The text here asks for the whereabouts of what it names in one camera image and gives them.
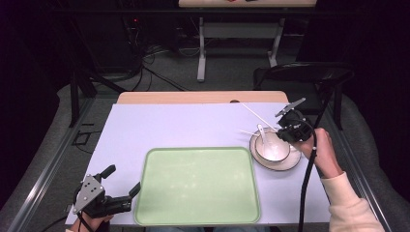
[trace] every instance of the table leg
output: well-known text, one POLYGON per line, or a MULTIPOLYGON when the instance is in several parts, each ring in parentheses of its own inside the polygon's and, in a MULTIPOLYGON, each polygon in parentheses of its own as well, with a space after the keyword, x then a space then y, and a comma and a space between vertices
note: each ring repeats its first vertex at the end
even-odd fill
POLYGON ((199 64, 198 64, 198 82, 205 81, 205 38, 204 38, 204 19, 199 18, 199 64))
POLYGON ((278 54, 281 34, 283 31, 283 26, 284 26, 284 18, 281 18, 278 24, 278 29, 277 29, 277 34, 275 36, 274 45, 272 46, 272 50, 268 51, 269 64, 271 64, 271 67, 274 67, 278 64, 277 54, 278 54))

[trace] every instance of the table surface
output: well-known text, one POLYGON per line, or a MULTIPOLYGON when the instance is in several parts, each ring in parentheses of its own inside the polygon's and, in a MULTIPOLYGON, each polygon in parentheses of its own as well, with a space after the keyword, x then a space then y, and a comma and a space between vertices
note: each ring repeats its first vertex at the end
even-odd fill
POLYGON ((179 0, 182 8, 309 8, 316 5, 316 0, 179 0))
MULTIPOLYGON (((240 103, 243 102, 271 125, 272 115, 287 103, 282 92, 150 92, 123 93, 113 105, 99 143, 90 160, 86 174, 96 174, 110 164, 117 171, 104 180, 106 194, 121 196, 141 179, 145 155, 153 148, 170 147, 245 147, 250 135, 262 123, 240 103)), ((260 219, 256 224, 297 223, 300 190, 308 160, 287 171, 273 171, 258 162, 253 170, 260 203, 260 219)), ((111 224, 138 226, 132 211, 119 214, 111 224)), ((313 171, 307 189, 305 222, 328 222, 329 202, 313 171)), ((72 224, 75 215, 66 221, 72 224)))

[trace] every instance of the human hand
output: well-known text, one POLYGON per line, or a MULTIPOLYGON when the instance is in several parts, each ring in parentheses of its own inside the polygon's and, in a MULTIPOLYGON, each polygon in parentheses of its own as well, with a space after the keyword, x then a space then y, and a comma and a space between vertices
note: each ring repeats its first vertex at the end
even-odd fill
MULTIPOLYGON (((87 222, 87 224, 91 227, 91 229, 93 229, 93 231, 96 231, 100 227, 101 223, 109 222, 112 218, 114 218, 114 216, 91 218, 87 214, 83 213, 82 218, 84 218, 85 222, 87 222)), ((88 229, 85 227, 83 223, 81 223, 81 228, 79 228, 78 230, 79 226, 80 226, 80 220, 77 219, 75 223, 73 224, 73 226, 70 228, 70 230, 75 231, 75 232, 76 231, 88 232, 88 229)))
MULTIPOLYGON (((316 164, 316 166, 322 171, 324 178, 326 179, 341 175, 343 171, 337 163, 335 149, 329 133, 321 128, 314 131, 316 132, 317 137, 317 157, 314 160, 314 164, 316 164)), ((292 145, 309 159, 313 148, 313 136, 307 141, 296 142, 292 145)))

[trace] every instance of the white paper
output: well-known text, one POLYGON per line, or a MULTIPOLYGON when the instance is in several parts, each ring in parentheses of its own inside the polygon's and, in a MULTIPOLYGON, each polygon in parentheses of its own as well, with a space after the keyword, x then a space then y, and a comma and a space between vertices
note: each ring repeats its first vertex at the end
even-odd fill
MULTIPOLYGON (((245 103, 269 125, 278 127, 275 114, 284 103, 245 103)), ((153 148, 249 148, 257 124, 267 127, 240 103, 114 104, 86 174, 95 175, 115 164, 117 170, 102 180, 107 195, 124 196, 139 182, 145 155, 153 148)), ((291 170, 273 171, 253 160, 261 218, 258 224, 298 223, 306 158, 291 170)), ((136 225, 132 210, 118 214, 111 224, 136 225)), ((315 170, 307 188, 305 222, 329 222, 329 201, 315 170)), ((68 224, 76 216, 69 214, 68 224)))

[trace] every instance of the sleeve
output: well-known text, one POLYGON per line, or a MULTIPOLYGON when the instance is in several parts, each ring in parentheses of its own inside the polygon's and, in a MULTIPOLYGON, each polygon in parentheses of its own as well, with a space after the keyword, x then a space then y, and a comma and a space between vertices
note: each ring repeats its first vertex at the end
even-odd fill
POLYGON ((322 179, 331 206, 330 231, 384 231, 368 202, 359 198, 345 172, 332 179, 322 179))

